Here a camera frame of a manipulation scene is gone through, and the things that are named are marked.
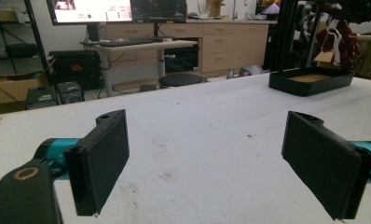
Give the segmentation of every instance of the white table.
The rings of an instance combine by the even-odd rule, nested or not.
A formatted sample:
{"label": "white table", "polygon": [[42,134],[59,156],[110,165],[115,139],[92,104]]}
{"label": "white table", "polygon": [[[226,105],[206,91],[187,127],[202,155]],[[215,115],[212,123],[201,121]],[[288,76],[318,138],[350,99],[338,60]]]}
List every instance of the white table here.
{"label": "white table", "polygon": [[[0,178],[51,137],[84,137],[125,108],[131,156],[98,218],[77,217],[56,181],[65,223],[327,224],[323,207],[282,158],[288,110],[348,140],[371,140],[371,80],[310,97],[268,87],[268,75],[60,105],[0,121]],[[371,185],[357,218],[371,223]]]}
{"label": "white table", "polygon": [[[164,77],[165,76],[164,49],[192,47],[196,44],[198,44],[198,42],[196,41],[176,40],[170,42],[156,42],[152,44],[124,46],[119,48],[96,47],[102,61],[104,87],[106,89],[107,96],[115,95],[115,92],[113,91],[113,84],[120,82],[120,79],[118,79],[118,77],[120,77],[122,73],[131,73],[133,75],[135,75],[135,73],[145,73],[149,75]],[[117,57],[120,57],[120,54],[122,53],[150,49],[155,49],[158,52],[157,63],[136,64],[136,66],[118,68],[112,68],[111,66],[111,62],[115,60],[110,57],[111,53],[115,53]]]}

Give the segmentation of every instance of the stool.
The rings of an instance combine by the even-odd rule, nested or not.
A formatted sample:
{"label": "stool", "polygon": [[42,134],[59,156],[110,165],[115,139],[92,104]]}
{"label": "stool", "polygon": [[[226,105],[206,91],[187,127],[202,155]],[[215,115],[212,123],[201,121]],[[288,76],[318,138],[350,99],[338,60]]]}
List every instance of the stool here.
{"label": "stool", "polygon": [[205,81],[204,77],[199,77],[192,74],[173,74],[161,77],[158,80],[158,84],[161,89],[165,89],[170,87],[180,87],[198,84],[204,81]]}

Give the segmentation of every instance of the computer tower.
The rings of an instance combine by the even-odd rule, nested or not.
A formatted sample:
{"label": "computer tower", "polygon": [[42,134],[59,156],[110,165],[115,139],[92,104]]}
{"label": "computer tower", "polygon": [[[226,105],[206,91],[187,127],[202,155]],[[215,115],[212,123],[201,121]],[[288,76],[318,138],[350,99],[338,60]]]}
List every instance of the computer tower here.
{"label": "computer tower", "polygon": [[101,58],[96,50],[51,51],[54,84],[75,81],[83,91],[101,87]]}
{"label": "computer tower", "polygon": [[28,90],[25,109],[37,109],[58,104],[57,94],[53,86],[37,87]]}
{"label": "computer tower", "polygon": [[64,105],[85,101],[83,90],[74,81],[59,83],[58,92]]}

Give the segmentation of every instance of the wooden cabinet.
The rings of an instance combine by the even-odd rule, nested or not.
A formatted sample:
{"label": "wooden cabinet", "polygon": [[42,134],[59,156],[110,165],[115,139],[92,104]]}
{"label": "wooden cabinet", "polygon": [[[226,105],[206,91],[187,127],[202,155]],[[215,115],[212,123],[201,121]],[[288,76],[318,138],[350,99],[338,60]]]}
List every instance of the wooden cabinet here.
{"label": "wooden cabinet", "polygon": [[175,23],[162,24],[159,27],[161,34],[173,35],[177,38],[202,37],[203,24]]}
{"label": "wooden cabinet", "polygon": [[267,46],[267,24],[237,24],[234,41],[233,68],[263,65]]}
{"label": "wooden cabinet", "polygon": [[[107,38],[117,39],[153,34],[152,23],[107,24]],[[199,70],[194,74],[211,76],[238,70],[247,65],[263,65],[268,37],[267,23],[249,22],[189,22],[165,23],[159,35],[199,39]],[[119,62],[135,64],[132,60],[156,57],[155,52],[127,53]]]}
{"label": "wooden cabinet", "polygon": [[[106,39],[116,40],[119,38],[127,39],[132,37],[147,36],[153,34],[153,24],[151,23],[113,23],[107,24],[103,35]],[[134,66],[143,63],[152,63],[157,61],[156,50],[143,50],[127,52],[124,54],[111,53],[112,67]]]}

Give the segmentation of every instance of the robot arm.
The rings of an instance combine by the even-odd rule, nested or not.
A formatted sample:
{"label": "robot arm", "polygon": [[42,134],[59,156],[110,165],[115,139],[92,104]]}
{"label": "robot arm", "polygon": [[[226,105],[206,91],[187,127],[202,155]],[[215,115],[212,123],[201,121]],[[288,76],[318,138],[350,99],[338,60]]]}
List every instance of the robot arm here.
{"label": "robot arm", "polygon": [[355,218],[371,182],[371,142],[348,142],[323,120],[289,111],[282,155],[332,219]]}
{"label": "robot arm", "polygon": [[101,212],[130,151],[125,110],[96,123],[82,139],[46,140],[30,161],[0,180],[0,223],[62,223],[53,181],[67,176],[77,214]]}

